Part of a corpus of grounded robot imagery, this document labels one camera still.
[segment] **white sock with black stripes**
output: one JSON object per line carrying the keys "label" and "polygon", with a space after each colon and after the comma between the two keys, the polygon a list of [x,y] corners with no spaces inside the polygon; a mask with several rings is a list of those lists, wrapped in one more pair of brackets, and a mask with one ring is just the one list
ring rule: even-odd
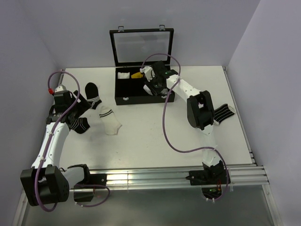
{"label": "white sock with black stripes", "polygon": [[116,119],[112,109],[106,106],[101,106],[99,111],[99,117],[104,123],[104,130],[107,135],[117,135],[118,130],[122,126]]}

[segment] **metal hinge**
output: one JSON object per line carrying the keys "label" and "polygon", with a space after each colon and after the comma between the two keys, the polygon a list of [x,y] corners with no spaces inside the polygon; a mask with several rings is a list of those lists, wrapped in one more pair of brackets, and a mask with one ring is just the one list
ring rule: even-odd
{"label": "metal hinge", "polygon": [[160,24],[159,25],[159,29],[160,29],[160,31],[165,31],[165,25],[164,24]]}
{"label": "metal hinge", "polygon": [[124,32],[124,26],[118,26],[118,32]]}

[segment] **white cloth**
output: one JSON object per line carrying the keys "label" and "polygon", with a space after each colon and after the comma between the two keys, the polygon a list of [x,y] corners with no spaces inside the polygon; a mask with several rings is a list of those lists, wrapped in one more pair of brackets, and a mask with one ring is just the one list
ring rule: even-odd
{"label": "white cloth", "polygon": [[118,79],[129,79],[130,78],[130,73],[117,73],[117,78]]}
{"label": "white cloth", "polygon": [[143,89],[145,90],[145,92],[147,92],[149,95],[152,95],[150,88],[148,88],[147,85],[143,86]]}

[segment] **open box lid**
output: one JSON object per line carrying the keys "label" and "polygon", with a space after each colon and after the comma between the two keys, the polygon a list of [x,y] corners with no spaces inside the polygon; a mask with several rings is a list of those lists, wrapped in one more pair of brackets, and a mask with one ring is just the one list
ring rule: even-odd
{"label": "open box lid", "polygon": [[[144,60],[155,53],[171,55],[174,29],[160,25],[158,29],[110,30],[112,49],[116,67],[141,66]],[[151,65],[162,60],[170,64],[170,57],[164,55],[152,56],[145,65]]]}

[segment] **black box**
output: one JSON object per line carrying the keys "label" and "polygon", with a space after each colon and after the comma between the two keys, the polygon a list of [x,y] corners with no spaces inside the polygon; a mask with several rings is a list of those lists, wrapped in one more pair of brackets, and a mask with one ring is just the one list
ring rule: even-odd
{"label": "black box", "polygon": [[[171,55],[173,28],[110,30],[115,61],[115,101],[116,105],[164,103],[166,95],[151,96],[144,89],[146,78],[132,79],[131,75],[140,71],[143,61],[154,53]],[[152,65],[162,60],[170,70],[169,56],[153,56],[144,65]],[[118,79],[118,72],[130,73],[129,79]],[[174,101],[174,92],[168,102]]]}

